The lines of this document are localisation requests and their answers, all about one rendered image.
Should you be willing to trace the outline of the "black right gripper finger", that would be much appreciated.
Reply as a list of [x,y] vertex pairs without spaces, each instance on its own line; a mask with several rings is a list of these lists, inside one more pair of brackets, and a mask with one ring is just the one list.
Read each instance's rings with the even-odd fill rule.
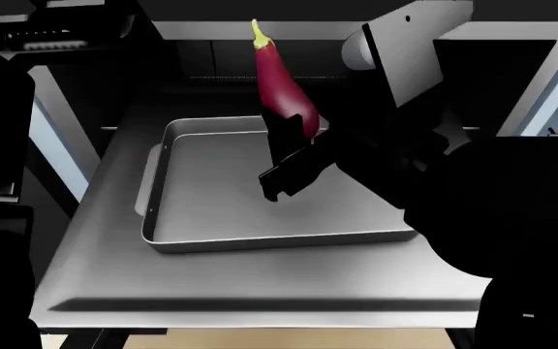
[[274,110],[262,107],[262,118],[274,166],[278,166],[288,156],[309,144],[309,139],[304,135],[301,115],[284,118]]

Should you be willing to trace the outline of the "grey metal baking tray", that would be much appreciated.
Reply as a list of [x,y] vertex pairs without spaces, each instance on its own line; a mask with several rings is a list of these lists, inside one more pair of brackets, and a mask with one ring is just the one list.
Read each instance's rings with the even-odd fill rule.
[[412,240],[403,213],[338,168],[292,197],[264,197],[271,166],[257,115],[182,118],[150,150],[136,210],[163,254]]

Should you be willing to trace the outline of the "grey open oven door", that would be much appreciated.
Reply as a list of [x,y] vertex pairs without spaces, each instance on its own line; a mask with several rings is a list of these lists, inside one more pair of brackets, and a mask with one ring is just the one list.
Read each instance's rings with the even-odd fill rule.
[[38,287],[42,328],[470,328],[486,278],[424,238],[164,255],[135,210],[149,150],[177,118],[252,115],[234,102],[138,98]]

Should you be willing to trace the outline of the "dark oven body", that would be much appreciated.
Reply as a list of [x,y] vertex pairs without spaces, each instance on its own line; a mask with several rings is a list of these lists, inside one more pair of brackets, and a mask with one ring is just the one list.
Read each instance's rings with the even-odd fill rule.
[[[262,115],[251,20],[153,22],[162,45],[134,60],[32,62],[31,141],[98,162],[90,133],[103,121],[117,124],[137,95],[217,99]],[[381,72],[348,69],[342,60],[344,41],[370,20],[257,19],[317,108],[319,129],[356,97],[396,107]],[[451,118],[457,130],[476,127],[482,138],[536,136],[558,108],[558,21],[469,19],[434,48],[448,98],[441,124]]]

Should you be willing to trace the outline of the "purple eggplant with green stem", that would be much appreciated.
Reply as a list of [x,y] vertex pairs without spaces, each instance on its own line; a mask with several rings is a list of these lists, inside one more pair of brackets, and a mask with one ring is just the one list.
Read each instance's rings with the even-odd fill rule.
[[256,19],[251,20],[254,33],[258,91],[264,107],[283,118],[300,115],[304,136],[314,139],[320,128],[320,115],[310,98],[295,82],[270,37],[261,30]]

